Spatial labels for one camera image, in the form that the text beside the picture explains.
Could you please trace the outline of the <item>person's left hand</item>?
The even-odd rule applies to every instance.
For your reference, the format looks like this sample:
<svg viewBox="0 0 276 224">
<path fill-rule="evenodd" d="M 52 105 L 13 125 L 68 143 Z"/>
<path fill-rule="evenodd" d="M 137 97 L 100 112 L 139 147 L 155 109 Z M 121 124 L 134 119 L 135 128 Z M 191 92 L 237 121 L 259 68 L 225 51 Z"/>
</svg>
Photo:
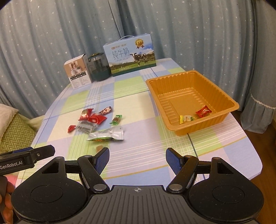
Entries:
<svg viewBox="0 0 276 224">
<path fill-rule="evenodd" d="M 11 194 L 14 192 L 14 185 L 1 176 L 1 223 L 13 223 L 13 207 L 11 204 Z"/>
</svg>

